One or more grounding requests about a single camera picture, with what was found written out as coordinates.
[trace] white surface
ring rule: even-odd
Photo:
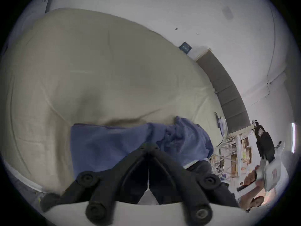
[[[88,202],[58,205],[44,213],[43,216],[57,226],[88,226],[92,224],[85,216]],[[247,214],[240,208],[210,204],[213,217],[207,226],[254,225],[262,213]],[[181,203],[167,205],[135,205],[116,202],[112,225],[187,225]]]
[[[162,36],[112,15],[59,9],[12,47],[0,71],[3,158],[46,191],[74,180],[70,126],[199,124],[222,140],[208,76]]]

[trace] blue cloth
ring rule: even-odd
[[[71,128],[71,155],[74,177],[82,171],[103,171],[143,143],[156,143],[182,166],[204,160],[213,153],[208,134],[186,118],[176,117],[175,125],[147,123],[132,128],[75,124]]]

